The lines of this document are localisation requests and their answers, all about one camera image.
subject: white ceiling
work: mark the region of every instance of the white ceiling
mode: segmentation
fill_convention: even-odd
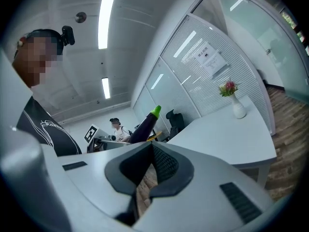
[[[66,46],[62,62],[34,87],[34,98],[60,122],[130,100],[144,55],[167,7],[160,0],[114,0],[108,48],[98,49],[101,0],[26,0],[4,38],[4,50],[13,60],[17,40],[35,29],[73,28],[75,45]],[[85,12],[78,24],[74,17]],[[108,77],[111,98],[104,98],[101,78]]]

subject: white paper notice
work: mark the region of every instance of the white paper notice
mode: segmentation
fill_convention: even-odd
[[[213,54],[215,54],[216,50],[207,42],[205,42],[198,50],[193,54],[195,59],[199,61],[201,65],[207,62]]]
[[[226,64],[227,62],[224,60],[224,58],[218,52],[216,52],[208,59],[207,62],[202,64],[202,66],[205,68],[205,70],[209,73],[210,76],[213,76]]]

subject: black t-shirt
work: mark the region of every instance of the black t-shirt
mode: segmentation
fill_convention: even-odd
[[[54,148],[57,156],[81,154],[75,140],[31,97],[17,128],[33,135],[41,144]]]

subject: white shirt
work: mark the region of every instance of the white shirt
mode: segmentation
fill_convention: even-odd
[[[115,130],[115,136],[116,136],[117,142],[120,142],[121,140],[123,140],[125,137],[128,137],[129,135],[130,135],[129,130],[125,128],[124,126],[121,126],[118,130]]]

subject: flower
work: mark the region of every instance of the flower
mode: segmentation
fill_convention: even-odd
[[[232,81],[227,81],[223,86],[219,87],[220,95],[223,97],[230,96],[238,90],[238,85]]]

